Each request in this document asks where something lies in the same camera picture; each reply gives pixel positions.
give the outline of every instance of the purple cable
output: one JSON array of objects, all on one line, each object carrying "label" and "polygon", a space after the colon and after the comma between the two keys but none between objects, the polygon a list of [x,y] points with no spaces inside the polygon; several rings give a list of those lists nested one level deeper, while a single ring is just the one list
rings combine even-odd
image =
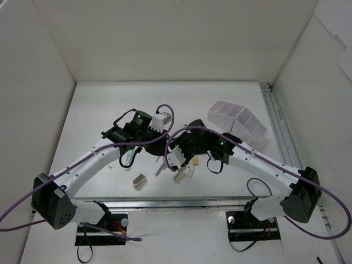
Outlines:
[{"label": "purple cable", "polygon": [[[248,149],[246,149],[244,146],[241,146],[240,144],[236,143],[235,141],[229,139],[228,137],[220,134],[220,133],[217,133],[216,131],[214,130],[211,130],[209,128],[204,128],[204,127],[201,127],[201,126],[186,126],[184,128],[181,128],[179,130],[177,130],[174,134],[172,134],[172,136],[170,136],[169,140],[167,141],[167,144],[166,144],[166,147],[165,147],[165,152],[164,152],[164,159],[165,159],[165,163],[167,165],[167,167],[171,170],[171,171],[175,171],[172,169],[172,167],[170,166],[168,160],[167,160],[167,152],[168,152],[168,148],[170,146],[170,143],[172,142],[172,140],[174,139],[174,137],[179,134],[180,132],[182,131],[186,131],[186,130],[192,130],[192,129],[200,129],[200,130],[205,130],[205,131],[209,131],[209,132],[212,132],[216,135],[218,135],[220,138],[222,139],[225,139],[226,141],[234,144],[236,147],[242,149],[243,151],[249,153],[249,154],[252,154],[252,152]],[[327,195],[329,195],[331,198],[333,198],[339,205],[341,205],[341,207],[343,208],[343,210],[345,211],[346,215],[347,215],[347,225],[346,227],[337,235],[332,235],[332,236],[320,236],[320,235],[316,235],[316,234],[312,234],[306,230],[304,230],[302,227],[300,227],[299,225],[297,225],[296,223],[294,223],[291,219],[287,218],[286,219],[291,223],[293,224],[295,227],[297,227],[298,229],[300,229],[301,231],[303,231],[304,233],[314,237],[314,238],[317,238],[317,239],[323,239],[323,240],[331,240],[331,239],[337,239],[337,238],[340,238],[342,237],[343,235],[345,235],[351,228],[352,226],[352,216],[351,216],[351,213],[350,211],[348,210],[347,206],[343,203],[343,201],[341,201],[337,196],[335,196],[335,194],[333,194],[332,192],[330,192],[329,190],[325,189],[324,187],[320,186],[319,184],[316,184],[302,176],[299,176],[293,172],[290,172],[289,170],[285,169],[284,167],[281,167],[281,166],[278,166],[276,165],[275,163],[269,161],[268,159],[258,155],[257,153],[254,153],[254,156],[261,159],[262,161],[268,163],[269,165],[273,166],[274,168],[277,168],[279,169],[280,171],[284,172],[284,173],[288,173],[290,174],[291,176],[293,177],[296,177],[298,178],[299,180],[302,180],[310,185],[313,185],[314,187],[318,188],[319,190],[323,191],[324,193],[326,193]]]},{"label": "purple cable", "polygon": [[88,224],[88,223],[80,223],[80,224],[83,225],[83,226],[89,227],[89,228],[96,229],[96,230],[98,230],[98,231],[100,231],[100,232],[105,232],[105,233],[108,233],[108,234],[110,234],[110,235],[114,235],[115,237],[120,238],[120,239],[124,239],[125,241],[135,241],[135,242],[140,242],[140,241],[142,241],[141,238],[129,238],[128,236],[116,234],[115,232],[111,232],[111,231],[109,231],[109,230],[106,230],[106,229],[97,227],[97,226],[92,225],[92,224]]},{"label": "purple cable", "polygon": [[[114,143],[114,144],[108,144],[106,146],[102,146],[100,148],[98,148],[96,150],[96,152],[100,152],[108,147],[119,147],[119,146],[145,146],[145,145],[148,145],[148,144],[152,144],[152,143],[155,143],[156,141],[164,138],[171,130],[172,126],[174,125],[174,122],[175,122],[175,114],[174,114],[174,111],[172,109],[171,106],[169,106],[168,104],[161,104],[160,106],[158,106],[157,108],[157,112],[159,111],[159,109],[161,107],[167,107],[169,108],[169,110],[171,111],[171,115],[172,115],[172,119],[171,119],[171,125],[170,127],[168,128],[168,130],[162,134],[161,136],[157,137],[156,139],[153,139],[153,140],[150,140],[150,141],[146,141],[146,142],[129,142],[129,143]],[[33,195],[34,193],[36,193],[37,191],[39,191],[40,189],[44,188],[46,185],[52,183],[53,181],[55,181],[56,179],[60,178],[62,175],[65,175],[66,173],[68,173],[70,170],[74,169],[75,167],[77,167],[78,165],[81,165],[83,162],[89,160],[91,157],[93,157],[94,154],[91,153],[89,155],[87,155],[86,157],[84,157],[83,159],[81,159],[80,161],[76,162],[75,164],[73,164],[71,167],[65,169],[64,171],[62,171],[61,173],[59,173],[58,175],[56,175],[55,177],[51,178],[50,180],[46,181],[45,183],[39,185],[37,188],[31,190],[29,193],[27,193],[25,196],[23,196],[21,199],[19,199],[17,202],[15,202],[12,206],[10,206],[10,208],[8,208],[5,213],[3,213],[1,216],[0,216],[0,223],[1,221],[4,220],[4,218],[12,212],[12,210],[14,210],[19,204],[21,204],[24,200],[26,200],[28,197],[30,197],[31,195]],[[28,223],[28,224],[23,224],[23,225],[19,225],[18,227],[12,227],[12,228],[0,228],[0,232],[9,232],[9,231],[15,231],[15,230],[18,230],[18,229],[21,229],[21,228],[25,228],[25,227],[30,227],[30,226],[33,226],[34,224],[39,224],[39,223],[43,223],[45,222],[45,220],[40,220],[40,221],[36,221],[36,222],[32,222],[32,223]],[[106,232],[106,233],[112,233],[113,235],[116,235],[118,237],[118,234],[115,234],[113,232],[110,232],[108,230],[104,230],[102,229],[103,232]],[[141,241],[141,238],[129,238],[127,236],[123,236],[123,239],[125,240],[132,240],[132,241]]]}]

